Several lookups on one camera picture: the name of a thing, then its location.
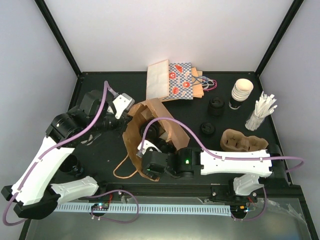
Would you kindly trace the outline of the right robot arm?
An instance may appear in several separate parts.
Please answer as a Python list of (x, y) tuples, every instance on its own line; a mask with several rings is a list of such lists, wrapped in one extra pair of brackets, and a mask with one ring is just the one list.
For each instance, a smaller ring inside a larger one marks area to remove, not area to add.
[(265, 185), (273, 176), (275, 159), (266, 150), (223, 152), (204, 148), (185, 147), (176, 153), (161, 152), (155, 146), (140, 147), (143, 172), (156, 179), (163, 174), (173, 179), (188, 180), (213, 174), (236, 174), (227, 189), (228, 198), (240, 201)]

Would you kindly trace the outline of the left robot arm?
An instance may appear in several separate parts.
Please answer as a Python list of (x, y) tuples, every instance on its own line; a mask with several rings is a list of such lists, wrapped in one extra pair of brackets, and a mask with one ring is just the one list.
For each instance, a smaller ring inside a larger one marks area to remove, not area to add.
[(92, 90), (80, 103), (56, 116), (45, 132), (37, 155), (25, 173), (13, 185), (4, 186), (3, 197), (15, 203), (15, 214), (21, 221), (41, 220), (58, 205), (93, 196), (103, 199), (106, 185), (92, 176), (81, 177), (84, 170), (76, 156), (76, 147), (92, 143), (102, 133), (123, 133), (132, 119), (128, 112), (134, 99), (126, 93)]

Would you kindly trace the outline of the large brown paper bag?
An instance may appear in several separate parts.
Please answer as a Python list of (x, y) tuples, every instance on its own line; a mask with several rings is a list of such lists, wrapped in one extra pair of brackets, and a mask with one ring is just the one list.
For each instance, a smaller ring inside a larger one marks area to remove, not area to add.
[(137, 103), (129, 110), (128, 115), (132, 117), (122, 134), (127, 155), (115, 168), (117, 170), (127, 159), (135, 167), (135, 172), (145, 179), (153, 182), (159, 181), (158, 176), (152, 176), (143, 171), (143, 159), (137, 156), (138, 151), (143, 147), (150, 147), (148, 143), (154, 144), (155, 148), (162, 152), (167, 150), (177, 151), (188, 146), (190, 137), (183, 128), (171, 120), (158, 120), (149, 127), (148, 124), (155, 118), (173, 118), (163, 103), (157, 99), (148, 99)]

